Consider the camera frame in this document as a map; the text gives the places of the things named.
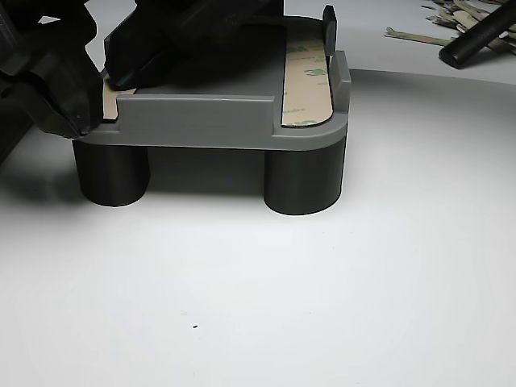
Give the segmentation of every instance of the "black cylindrical leg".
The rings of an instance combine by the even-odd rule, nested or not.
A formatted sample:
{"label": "black cylindrical leg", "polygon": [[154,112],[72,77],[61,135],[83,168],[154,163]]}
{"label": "black cylindrical leg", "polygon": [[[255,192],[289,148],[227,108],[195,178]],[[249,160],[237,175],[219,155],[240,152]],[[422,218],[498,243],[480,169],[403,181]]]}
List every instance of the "black cylindrical leg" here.
{"label": "black cylindrical leg", "polygon": [[73,141],[82,193],[101,206],[137,202],[150,180],[146,147],[92,145]]}
{"label": "black cylindrical leg", "polygon": [[308,152],[265,154],[265,202],[287,215],[313,214],[332,206],[342,192],[346,139]]}

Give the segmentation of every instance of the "white surface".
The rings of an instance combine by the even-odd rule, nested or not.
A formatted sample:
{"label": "white surface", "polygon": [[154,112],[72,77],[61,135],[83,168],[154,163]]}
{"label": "white surface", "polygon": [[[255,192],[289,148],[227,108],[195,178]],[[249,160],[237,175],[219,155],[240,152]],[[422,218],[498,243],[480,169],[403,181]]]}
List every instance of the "white surface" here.
{"label": "white surface", "polygon": [[[352,69],[393,71],[497,81],[516,85],[516,56],[477,57],[476,63],[463,70],[453,69],[439,60],[438,46],[385,38],[385,30],[428,35],[449,39],[453,30],[425,20],[436,11],[421,8],[432,5],[428,0],[286,0],[286,11],[292,15],[321,17],[327,3],[333,3],[339,20],[338,47],[346,51]],[[473,1],[489,9],[488,4]]]}
{"label": "white surface", "polygon": [[309,217],[265,206],[259,152],[155,150],[101,208],[32,132],[0,170],[0,385],[516,385],[516,89],[352,76]]}

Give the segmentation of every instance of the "black plastic tool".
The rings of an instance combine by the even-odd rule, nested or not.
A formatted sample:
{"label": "black plastic tool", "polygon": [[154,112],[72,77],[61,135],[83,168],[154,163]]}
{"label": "black plastic tool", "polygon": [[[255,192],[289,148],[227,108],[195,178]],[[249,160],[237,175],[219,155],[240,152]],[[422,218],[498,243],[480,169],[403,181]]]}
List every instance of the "black plastic tool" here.
{"label": "black plastic tool", "polygon": [[468,59],[514,24],[516,24],[516,0],[509,0],[471,30],[443,48],[439,58],[451,67],[462,69]]}

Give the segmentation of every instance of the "gray plastic tray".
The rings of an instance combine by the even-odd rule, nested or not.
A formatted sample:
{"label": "gray plastic tray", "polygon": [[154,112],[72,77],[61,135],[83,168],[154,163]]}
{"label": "gray plastic tray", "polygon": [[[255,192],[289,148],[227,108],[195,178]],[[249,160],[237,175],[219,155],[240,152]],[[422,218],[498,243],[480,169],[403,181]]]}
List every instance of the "gray plastic tray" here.
{"label": "gray plastic tray", "polygon": [[[297,27],[324,28],[327,53],[335,28],[307,18]],[[174,69],[165,85],[118,96],[119,118],[81,141],[98,145],[310,151],[347,134],[351,78],[343,52],[329,56],[335,113],[314,127],[281,126],[286,28],[249,25],[223,52],[206,52]]]}

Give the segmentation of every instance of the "black clamp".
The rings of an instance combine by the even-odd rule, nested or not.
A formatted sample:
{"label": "black clamp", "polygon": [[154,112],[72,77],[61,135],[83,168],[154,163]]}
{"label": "black clamp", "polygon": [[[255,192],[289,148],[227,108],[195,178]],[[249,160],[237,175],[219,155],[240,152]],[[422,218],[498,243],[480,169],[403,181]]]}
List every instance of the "black clamp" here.
{"label": "black clamp", "polygon": [[102,122],[102,77],[85,46],[96,24],[83,4],[47,8],[57,21],[27,25],[0,4],[0,103],[14,104],[47,133],[70,139]]}

